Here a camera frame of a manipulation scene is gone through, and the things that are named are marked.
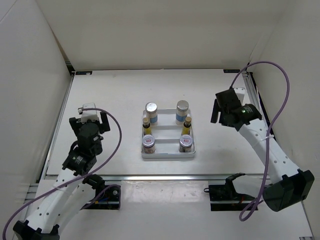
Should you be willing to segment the tall white jar silver lid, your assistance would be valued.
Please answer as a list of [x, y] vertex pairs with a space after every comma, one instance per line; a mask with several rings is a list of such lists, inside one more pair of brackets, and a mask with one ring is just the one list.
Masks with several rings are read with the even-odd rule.
[[149, 118], [149, 122], [152, 126], [158, 124], [158, 106], [155, 102], [148, 102], [145, 105], [146, 117]]

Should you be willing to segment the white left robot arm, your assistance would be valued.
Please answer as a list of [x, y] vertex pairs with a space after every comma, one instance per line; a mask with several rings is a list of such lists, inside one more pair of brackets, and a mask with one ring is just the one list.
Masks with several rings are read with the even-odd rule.
[[51, 190], [36, 197], [37, 209], [24, 221], [18, 220], [13, 231], [19, 240], [58, 240], [68, 221], [91, 199], [105, 194], [104, 180], [93, 166], [103, 151], [103, 133], [110, 131], [110, 113], [95, 107], [82, 107], [80, 118], [69, 124], [76, 136]]

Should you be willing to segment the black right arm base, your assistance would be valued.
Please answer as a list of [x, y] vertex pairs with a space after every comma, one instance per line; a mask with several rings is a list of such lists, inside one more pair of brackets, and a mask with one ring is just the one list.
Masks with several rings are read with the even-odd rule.
[[254, 198], [246, 194], [236, 193], [231, 196], [224, 185], [209, 185], [203, 191], [209, 194], [212, 212], [241, 212]]

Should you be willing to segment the tall white jar blue label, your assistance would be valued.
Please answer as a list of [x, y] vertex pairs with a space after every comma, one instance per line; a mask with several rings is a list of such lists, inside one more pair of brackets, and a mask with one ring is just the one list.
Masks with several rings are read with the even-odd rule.
[[180, 100], [176, 104], [175, 122], [182, 125], [188, 116], [189, 103], [186, 100]]

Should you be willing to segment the small yellow label bottle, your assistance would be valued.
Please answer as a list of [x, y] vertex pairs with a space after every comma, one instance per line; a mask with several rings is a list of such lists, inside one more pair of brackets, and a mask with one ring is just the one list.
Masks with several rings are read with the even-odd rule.
[[152, 134], [152, 128], [151, 123], [148, 117], [144, 117], [142, 119], [142, 129], [144, 135], [151, 135]]

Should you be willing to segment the short jar grey lid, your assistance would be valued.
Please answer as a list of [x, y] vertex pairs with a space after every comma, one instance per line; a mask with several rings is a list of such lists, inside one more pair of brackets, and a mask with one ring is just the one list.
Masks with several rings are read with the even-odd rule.
[[153, 154], [156, 151], [155, 138], [151, 134], [142, 137], [142, 149], [146, 154]]

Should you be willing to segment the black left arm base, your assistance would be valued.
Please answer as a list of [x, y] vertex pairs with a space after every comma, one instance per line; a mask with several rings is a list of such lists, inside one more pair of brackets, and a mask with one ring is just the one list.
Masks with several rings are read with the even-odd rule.
[[81, 210], [120, 210], [121, 186], [110, 184], [99, 187], [95, 197], [86, 203]]

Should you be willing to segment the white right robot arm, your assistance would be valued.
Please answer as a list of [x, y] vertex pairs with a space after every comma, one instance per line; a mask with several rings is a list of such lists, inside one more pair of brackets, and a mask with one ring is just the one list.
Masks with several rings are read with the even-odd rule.
[[301, 170], [284, 153], [253, 104], [242, 104], [234, 89], [217, 93], [211, 122], [234, 128], [251, 145], [267, 167], [271, 181], [264, 186], [262, 199], [279, 212], [306, 199], [315, 180], [310, 170]]

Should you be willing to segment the short jar orange label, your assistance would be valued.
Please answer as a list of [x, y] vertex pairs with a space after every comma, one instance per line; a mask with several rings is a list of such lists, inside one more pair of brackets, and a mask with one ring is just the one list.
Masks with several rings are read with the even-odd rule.
[[179, 152], [180, 153], [191, 153], [194, 151], [194, 140], [188, 135], [184, 134], [179, 139]]

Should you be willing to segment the aluminium frame rail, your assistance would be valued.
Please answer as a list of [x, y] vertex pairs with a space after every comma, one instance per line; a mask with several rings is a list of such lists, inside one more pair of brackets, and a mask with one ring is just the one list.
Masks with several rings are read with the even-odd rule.
[[220, 181], [231, 174], [101, 175], [105, 181]]

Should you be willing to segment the white divided tray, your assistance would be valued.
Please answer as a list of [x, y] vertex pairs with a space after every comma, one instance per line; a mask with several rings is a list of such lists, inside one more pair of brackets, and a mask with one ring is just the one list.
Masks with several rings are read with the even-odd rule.
[[190, 130], [193, 139], [191, 150], [179, 152], [182, 125], [176, 123], [176, 109], [158, 109], [157, 124], [151, 126], [151, 133], [154, 137], [155, 151], [145, 152], [141, 147], [141, 156], [144, 159], [188, 159], [196, 155], [196, 139], [194, 132]]

